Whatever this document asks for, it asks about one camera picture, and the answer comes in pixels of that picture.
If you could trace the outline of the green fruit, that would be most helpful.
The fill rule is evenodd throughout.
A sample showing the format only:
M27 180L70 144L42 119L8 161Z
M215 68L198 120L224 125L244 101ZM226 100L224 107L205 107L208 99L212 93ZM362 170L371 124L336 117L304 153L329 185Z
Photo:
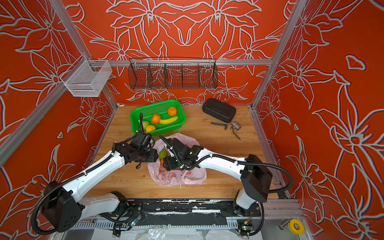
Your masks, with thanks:
M143 125L143 129L145 130L146 127L149 125L149 122L148 121L143 121L142 125Z

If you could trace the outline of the orange fruit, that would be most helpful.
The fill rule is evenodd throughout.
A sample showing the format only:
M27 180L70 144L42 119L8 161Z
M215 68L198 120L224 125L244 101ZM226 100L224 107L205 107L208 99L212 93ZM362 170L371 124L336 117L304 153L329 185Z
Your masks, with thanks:
M167 113L169 116L174 117L177 115L178 110L176 107L170 107L170 108L168 108Z
M151 118L151 122L152 122L153 124L158 124L158 123L160 123L161 120L162 120L162 119L161 119L161 116L158 115L158 114L154 114L154 115L152 116L152 118Z

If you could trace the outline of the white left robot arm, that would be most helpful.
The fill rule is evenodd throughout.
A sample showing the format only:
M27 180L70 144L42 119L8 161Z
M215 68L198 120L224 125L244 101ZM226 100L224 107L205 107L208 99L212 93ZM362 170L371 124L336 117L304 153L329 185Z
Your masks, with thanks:
M78 221L96 215L117 214L116 219L107 218L115 224L126 223L122 217L134 210L122 193L113 191L93 198L85 198L85 195L101 180L126 164L154 163L158 158L154 145L155 139L151 134L139 131L123 142L113 143L111 151L77 175L61 183L49 183L33 210L33 231L38 235L62 233Z

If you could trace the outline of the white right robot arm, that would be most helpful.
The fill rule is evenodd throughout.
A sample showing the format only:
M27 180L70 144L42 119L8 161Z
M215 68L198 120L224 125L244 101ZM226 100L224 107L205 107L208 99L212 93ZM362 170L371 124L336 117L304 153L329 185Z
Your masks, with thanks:
M170 152L164 158L163 167L167 171L186 170L196 168L215 170L241 181L241 189L235 199L235 206L248 210L254 203L265 203L271 193L285 192L293 183L292 175L284 168L263 163L257 156L250 154L247 158L236 158L214 153L201 146L193 145L191 148L176 138L160 136ZM288 177L288 183L279 189L270 189L273 174L270 169L278 170Z

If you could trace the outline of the yellow lemon fruit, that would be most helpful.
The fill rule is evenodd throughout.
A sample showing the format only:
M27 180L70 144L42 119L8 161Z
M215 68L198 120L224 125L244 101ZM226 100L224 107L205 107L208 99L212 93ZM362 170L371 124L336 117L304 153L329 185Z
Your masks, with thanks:
M153 125L147 125L145 128L146 133L151 133L156 130L156 127Z

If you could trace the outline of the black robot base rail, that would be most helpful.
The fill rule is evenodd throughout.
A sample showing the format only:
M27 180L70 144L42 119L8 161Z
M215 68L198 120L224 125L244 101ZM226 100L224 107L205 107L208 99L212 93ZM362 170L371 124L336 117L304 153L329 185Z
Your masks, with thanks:
M196 229L237 229L245 221L259 224L261 210L253 203L241 210L233 199L129 199L119 221L129 219L134 227L181 227Z

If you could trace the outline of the pink translucent plastic bag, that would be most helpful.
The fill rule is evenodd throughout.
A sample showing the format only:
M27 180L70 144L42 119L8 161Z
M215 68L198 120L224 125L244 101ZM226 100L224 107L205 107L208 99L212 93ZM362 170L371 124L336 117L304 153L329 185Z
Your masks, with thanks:
M176 138L190 148L193 145L200 145L196 139L180 133L176 133L165 138ZM160 154L162 150L166 149L166 144L161 139L156 140L154 149L157 150L158 154ZM160 186L166 187L178 185L202 185L207 180L207 171L204 168L195 168L191 171L178 169L166 171L161 165L159 158L155 163L148 164L148 171L154 182Z

